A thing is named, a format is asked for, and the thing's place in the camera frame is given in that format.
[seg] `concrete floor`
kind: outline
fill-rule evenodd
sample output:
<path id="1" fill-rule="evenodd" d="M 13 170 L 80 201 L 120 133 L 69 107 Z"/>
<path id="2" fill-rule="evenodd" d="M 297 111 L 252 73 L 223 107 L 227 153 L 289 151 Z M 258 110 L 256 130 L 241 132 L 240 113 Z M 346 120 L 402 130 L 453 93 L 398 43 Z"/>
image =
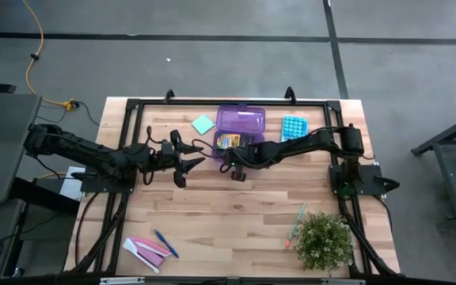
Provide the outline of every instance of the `concrete floor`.
<path id="1" fill-rule="evenodd" d="M 322 0 L 29 3 L 45 32 L 328 35 Z M 456 38 L 456 1 L 330 3 L 338 36 Z M 0 31 L 37 28 L 20 1 L 0 0 Z M 0 39 L 1 83 L 28 92 L 24 72 L 38 44 Z M 456 232 L 435 229 L 448 208 L 435 158 L 409 152 L 456 122 L 456 45 L 341 44 L 340 57 L 349 97 L 363 101 L 383 172 L 401 182 L 387 202 L 402 272 L 456 281 Z M 164 96 L 167 89 L 177 96 L 282 97 L 293 86 L 299 97 L 340 98 L 330 44 L 323 43 L 46 40 L 31 78 L 42 96 L 84 101 L 97 120 L 107 96 Z M 61 116 L 56 112 L 42 115 L 55 120 Z M 82 110 L 60 125 L 87 139 L 97 133 Z M 43 161 L 57 170 L 72 165 L 57 157 Z M 20 176 L 43 173 L 35 161 L 23 159 Z"/>

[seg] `teal sticky note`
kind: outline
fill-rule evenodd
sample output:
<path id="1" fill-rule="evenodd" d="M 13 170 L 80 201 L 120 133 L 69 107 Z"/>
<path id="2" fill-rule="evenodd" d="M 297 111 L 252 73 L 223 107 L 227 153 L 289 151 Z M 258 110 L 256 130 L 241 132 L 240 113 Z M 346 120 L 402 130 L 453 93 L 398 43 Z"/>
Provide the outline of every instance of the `teal sticky note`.
<path id="1" fill-rule="evenodd" d="M 192 123 L 193 127 L 201 134 L 205 134 L 206 131 L 214 127 L 211 119 L 207 115 L 202 115 L 198 119 L 194 120 Z"/>

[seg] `green pencil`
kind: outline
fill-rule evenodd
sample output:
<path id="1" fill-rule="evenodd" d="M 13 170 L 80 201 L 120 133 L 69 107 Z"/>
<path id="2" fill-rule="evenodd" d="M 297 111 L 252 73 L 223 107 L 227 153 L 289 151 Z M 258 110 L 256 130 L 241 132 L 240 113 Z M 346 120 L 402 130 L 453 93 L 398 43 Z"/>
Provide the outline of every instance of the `green pencil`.
<path id="1" fill-rule="evenodd" d="M 300 222 L 300 218 L 302 217 L 302 214 L 303 214 L 305 208 L 306 208 L 306 204 L 304 203 L 302 205 L 302 209 L 300 209 L 300 212 L 298 213 L 297 221 L 293 225 L 293 230 L 291 230 L 290 237 L 286 241 L 286 244 L 285 244 L 286 248 L 288 248 L 288 246 L 290 246 L 291 239 L 293 238 L 293 235 L 295 234 L 295 231 L 297 230 L 298 222 Z"/>

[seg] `green plant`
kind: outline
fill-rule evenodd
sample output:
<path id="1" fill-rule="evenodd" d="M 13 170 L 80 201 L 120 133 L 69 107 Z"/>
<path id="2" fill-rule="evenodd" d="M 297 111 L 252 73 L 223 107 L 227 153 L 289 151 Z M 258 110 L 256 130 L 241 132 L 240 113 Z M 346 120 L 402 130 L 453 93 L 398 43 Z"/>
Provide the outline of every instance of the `green plant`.
<path id="1" fill-rule="evenodd" d="M 352 236 L 346 220 L 338 215 L 309 213 L 297 230 L 294 247 L 306 269 L 331 272 L 352 263 Z"/>

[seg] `blue pen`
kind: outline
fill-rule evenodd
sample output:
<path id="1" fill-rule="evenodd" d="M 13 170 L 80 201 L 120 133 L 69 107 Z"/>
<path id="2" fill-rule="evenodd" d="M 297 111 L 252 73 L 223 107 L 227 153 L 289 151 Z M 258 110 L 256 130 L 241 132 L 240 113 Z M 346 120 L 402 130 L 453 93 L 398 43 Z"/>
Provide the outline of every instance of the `blue pen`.
<path id="1" fill-rule="evenodd" d="M 159 240 L 166 245 L 166 247 L 172 252 L 172 254 L 176 257 L 179 258 L 179 254 L 173 249 L 173 247 L 165 240 L 165 237 L 163 237 L 162 233 L 160 233 L 158 230 L 154 230 L 156 235 L 158 236 Z"/>

